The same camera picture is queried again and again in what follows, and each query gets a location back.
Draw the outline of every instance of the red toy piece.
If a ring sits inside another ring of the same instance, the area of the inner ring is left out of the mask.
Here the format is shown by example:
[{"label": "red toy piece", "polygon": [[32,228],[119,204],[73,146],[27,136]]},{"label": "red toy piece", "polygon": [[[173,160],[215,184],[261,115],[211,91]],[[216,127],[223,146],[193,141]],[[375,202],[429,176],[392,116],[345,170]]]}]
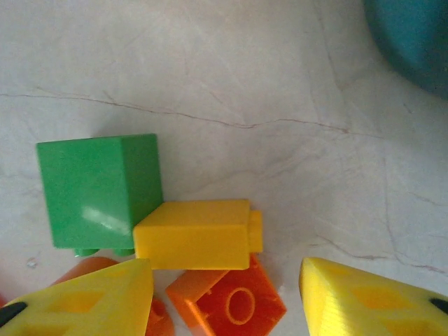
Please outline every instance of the red toy piece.
[{"label": "red toy piece", "polygon": [[245,270],[188,270],[166,292],[194,335],[267,335],[286,313],[254,254]]}]

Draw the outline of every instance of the rectangular hole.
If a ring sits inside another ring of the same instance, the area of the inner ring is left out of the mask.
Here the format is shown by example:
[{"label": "rectangular hole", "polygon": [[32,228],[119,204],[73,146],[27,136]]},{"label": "rectangular hole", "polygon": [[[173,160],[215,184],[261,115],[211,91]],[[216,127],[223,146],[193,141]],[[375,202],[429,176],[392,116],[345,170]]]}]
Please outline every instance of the rectangular hole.
[{"label": "rectangular hole", "polygon": [[54,302],[49,312],[88,313],[104,296],[101,292],[73,292],[63,293]]}]

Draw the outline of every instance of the plastic toy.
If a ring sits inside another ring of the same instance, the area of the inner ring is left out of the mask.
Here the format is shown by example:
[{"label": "plastic toy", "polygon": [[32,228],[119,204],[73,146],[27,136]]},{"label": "plastic toy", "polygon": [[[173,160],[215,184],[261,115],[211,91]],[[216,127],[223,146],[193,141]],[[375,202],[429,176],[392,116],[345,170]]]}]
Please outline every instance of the plastic toy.
[{"label": "plastic toy", "polygon": [[134,228],[153,269],[244,270],[263,250],[262,216],[248,200],[165,202]]},{"label": "plastic toy", "polygon": [[145,336],[174,336],[174,324],[163,301],[153,298]]},{"label": "plastic toy", "polygon": [[[91,257],[80,261],[77,266],[70,269],[60,277],[54,284],[68,281],[81,275],[89,274],[103,268],[117,265],[118,262],[104,257]],[[146,325],[145,336],[174,336],[174,324],[168,315],[163,301],[153,298]]]},{"label": "plastic toy", "polygon": [[154,134],[37,144],[53,244],[133,254],[132,228],[161,205]]},{"label": "plastic toy", "polygon": [[194,335],[267,335],[286,313],[255,255],[245,270],[189,270],[166,292]]},{"label": "plastic toy", "polygon": [[127,261],[8,303],[0,336],[142,336],[152,297],[150,261]]},{"label": "plastic toy", "polygon": [[300,270],[311,336],[448,335],[448,297],[320,258]]}]

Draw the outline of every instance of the marble floor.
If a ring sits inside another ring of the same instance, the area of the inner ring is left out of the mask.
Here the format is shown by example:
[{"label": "marble floor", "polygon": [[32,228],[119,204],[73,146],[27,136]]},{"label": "marble floor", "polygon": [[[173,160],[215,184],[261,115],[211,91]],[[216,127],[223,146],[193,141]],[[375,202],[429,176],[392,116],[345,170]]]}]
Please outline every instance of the marble floor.
[{"label": "marble floor", "polygon": [[[166,200],[263,211],[288,308],[271,335],[307,335],[305,256],[448,294],[448,102],[385,63],[361,0],[1,0],[0,32],[8,299],[76,263],[52,247],[35,143],[144,132]],[[155,273],[163,299],[178,274]]]}]

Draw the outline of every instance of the circular hole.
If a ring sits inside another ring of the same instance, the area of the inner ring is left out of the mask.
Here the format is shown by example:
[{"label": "circular hole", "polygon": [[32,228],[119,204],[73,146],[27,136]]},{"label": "circular hole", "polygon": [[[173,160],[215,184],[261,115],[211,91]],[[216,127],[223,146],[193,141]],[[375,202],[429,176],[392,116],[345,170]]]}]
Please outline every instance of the circular hole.
[{"label": "circular hole", "polygon": [[247,323],[255,311],[255,297],[247,288],[236,288],[233,290],[225,305],[225,313],[230,322],[241,326]]}]

